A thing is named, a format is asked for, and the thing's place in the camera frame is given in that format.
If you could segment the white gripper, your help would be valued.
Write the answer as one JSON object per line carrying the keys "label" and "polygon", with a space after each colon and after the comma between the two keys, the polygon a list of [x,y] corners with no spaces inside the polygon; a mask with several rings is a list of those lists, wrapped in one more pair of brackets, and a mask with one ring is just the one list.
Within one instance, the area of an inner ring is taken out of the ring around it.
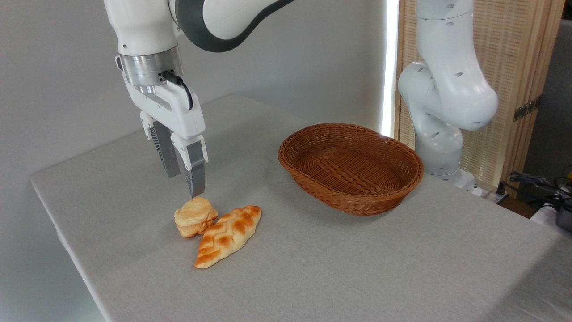
{"label": "white gripper", "polygon": [[191,93],[193,108],[190,110],[188,94],[178,85],[166,82],[155,86],[155,94],[149,94],[129,84],[125,73],[122,77],[134,104],[143,110],[140,120],[145,136],[155,145],[168,178],[181,173],[177,151],[192,198],[204,193],[209,158],[201,135],[206,130],[206,122],[197,95]]}

